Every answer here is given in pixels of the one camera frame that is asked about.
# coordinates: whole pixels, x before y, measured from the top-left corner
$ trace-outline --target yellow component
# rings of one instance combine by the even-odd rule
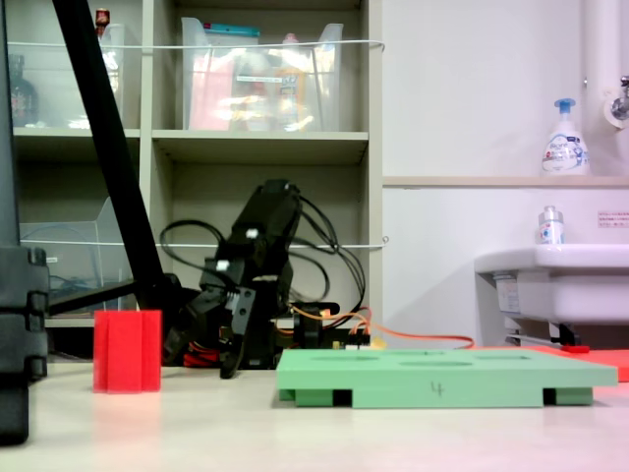
[[[384,349],[386,349],[386,341],[384,341],[384,339],[382,339],[382,338],[372,336],[371,348],[372,349],[384,350]]]

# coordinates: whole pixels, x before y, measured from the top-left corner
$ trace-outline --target hole in board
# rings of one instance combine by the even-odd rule
[[[545,388],[543,390],[543,404],[544,405],[556,405],[557,404],[557,390],[554,388]]]
[[[352,390],[333,390],[332,405],[352,406]]]
[[[524,361],[531,359],[527,356],[476,356],[476,358],[482,361]]]
[[[361,362],[361,361],[377,361],[377,357],[370,356],[351,356],[351,357],[315,357],[314,361],[333,361],[333,362]]]
[[[424,361],[411,361],[400,362],[400,366],[405,367],[464,367],[472,366],[471,362],[455,362],[455,361],[442,361],[442,362],[424,362]]]

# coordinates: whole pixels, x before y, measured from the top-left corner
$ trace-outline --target bottle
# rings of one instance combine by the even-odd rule
[[[570,108],[576,102],[562,98],[554,102],[559,108],[559,122],[550,135],[542,160],[542,175],[588,175],[590,156],[588,148],[570,120]]]
[[[540,213],[540,244],[565,244],[563,213],[554,206],[545,206]]]
[[[96,18],[94,20],[96,24],[96,35],[98,40],[105,34],[105,29],[111,23],[111,14],[106,8],[99,8],[96,10]]]
[[[305,75],[299,67],[299,39],[289,32],[282,44],[282,66],[276,77],[281,81],[278,90],[277,120],[281,131],[304,131],[310,120],[304,120]]]
[[[24,75],[24,56],[9,54],[9,84],[11,85],[11,116],[13,126],[37,123],[37,92]]]

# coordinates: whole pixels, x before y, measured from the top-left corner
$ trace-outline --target pink item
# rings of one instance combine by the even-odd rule
[[[96,312],[94,392],[159,391],[160,385],[161,312]]]
[[[189,129],[229,130],[233,75],[228,55],[195,58]]]

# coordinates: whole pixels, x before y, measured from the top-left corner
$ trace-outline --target faucet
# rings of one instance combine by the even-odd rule
[[[611,104],[611,114],[617,120],[624,121],[629,118],[629,76],[620,78],[623,96],[613,100]]]

